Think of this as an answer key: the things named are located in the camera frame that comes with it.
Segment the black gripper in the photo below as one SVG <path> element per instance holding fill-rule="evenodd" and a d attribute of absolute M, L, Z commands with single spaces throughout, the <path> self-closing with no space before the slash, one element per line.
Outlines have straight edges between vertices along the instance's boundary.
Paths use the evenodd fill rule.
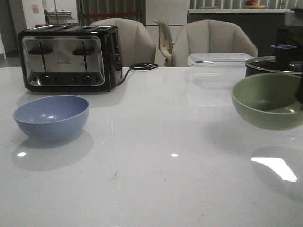
<path fill-rule="evenodd" d="M 278 29 L 271 46 L 275 69 L 303 76 L 303 10 L 291 9 L 285 14 L 285 26 Z"/>

